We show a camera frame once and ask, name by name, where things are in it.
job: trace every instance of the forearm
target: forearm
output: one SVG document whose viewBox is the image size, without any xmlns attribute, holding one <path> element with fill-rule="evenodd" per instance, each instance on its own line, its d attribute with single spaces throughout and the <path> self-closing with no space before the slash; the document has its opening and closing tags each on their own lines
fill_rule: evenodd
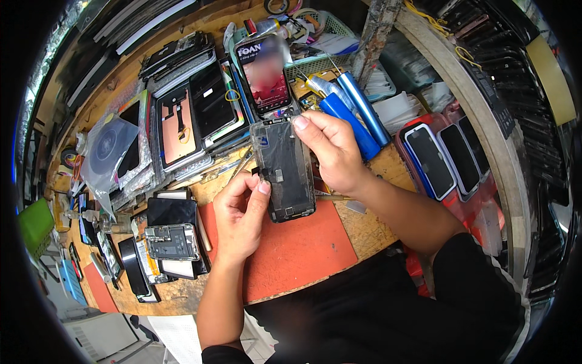
<svg viewBox="0 0 582 364">
<path fill-rule="evenodd" d="M 429 256 L 459 232 L 463 224 L 443 205 L 426 196 L 370 175 L 357 196 L 408 247 Z"/>
<path fill-rule="evenodd" d="M 200 299 L 196 325 L 202 349 L 228 345 L 242 349 L 243 331 L 243 267 L 217 256 Z"/>
</svg>

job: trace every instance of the red mat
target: red mat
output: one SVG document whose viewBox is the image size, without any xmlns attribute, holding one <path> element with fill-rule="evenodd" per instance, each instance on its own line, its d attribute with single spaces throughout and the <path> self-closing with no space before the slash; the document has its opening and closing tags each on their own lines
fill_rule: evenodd
<svg viewBox="0 0 582 364">
<path fill-rule="evenodd" d="M 218 233 L 212 203 L 200 206 L 214 261 Z M 357 263 L 331 201 L 317 201 L 311 216 L 274 224 L 265 215 L 261 245 L 244 268 L 243 301 L 251 302 L 320 280 Z"/>
<path fill-rule="evenodd" d="M 103 279 L 99 275 L 95 264 L 91 263 L 83 269 L 85 277 L 87 277 L 87 282 L 89 282 L 89 288 L 91 288 L 91 293 L 97 306 L 99 306 L 99 311 L 101 312 L 119 312 L 113 298 L 111 298 L 111 293 L 107 289 L 107 284 L 103 282 Z"/>
</svg>

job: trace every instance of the plastic bag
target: plastic bag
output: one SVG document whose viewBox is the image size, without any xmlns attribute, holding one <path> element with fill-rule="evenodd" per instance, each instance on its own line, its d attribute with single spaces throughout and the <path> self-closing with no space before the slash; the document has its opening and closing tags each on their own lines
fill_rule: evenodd
<svg viewBox="0 0 582 364">
<path fill-rule="evenodd" d="M 114 117 L 109 122 L 98 122 L 89 131 L 88 154 L 81 166 L 81 177 L 109 215 L 113 208 L 109 191 L 115 184 L 114 178 L 119 164 L 137 136 L 139 128 L 130 122 Z"/>
</svg>

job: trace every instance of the wooden shelf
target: wooden shelf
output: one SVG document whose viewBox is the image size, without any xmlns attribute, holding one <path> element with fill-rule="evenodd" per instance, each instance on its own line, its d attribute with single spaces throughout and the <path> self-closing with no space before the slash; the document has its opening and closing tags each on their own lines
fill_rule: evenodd
<svg viewBox="0 0 582 364">
<path fill-rule="evenodd" d="M 429 61 L 469 118 L 491 165 L 508 232 L 509 274 L 524 288 L 523 273 L 530 253 L 531 232 L 537 228 L 530 194 L 530 168 L 519 126 L 506 140 L 477 85 L 459 63 L 454 45 L 426 20 L 402 7 L 396 28 Z"/>
</svg>

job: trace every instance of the person's right hand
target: person's right hand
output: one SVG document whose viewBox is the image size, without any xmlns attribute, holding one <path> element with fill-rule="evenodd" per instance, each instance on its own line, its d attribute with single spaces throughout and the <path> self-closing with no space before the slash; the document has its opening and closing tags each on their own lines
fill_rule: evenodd
<svg viewBox="0 0 582 364">
<path fill-rule="evenodd" d="M 373 174 L 362 163 L 347 121 L 308 110 L 293 119 L 295 134 L 317 155 L 324 182 L 342 195 L 356 198 Z"/>
</svg>

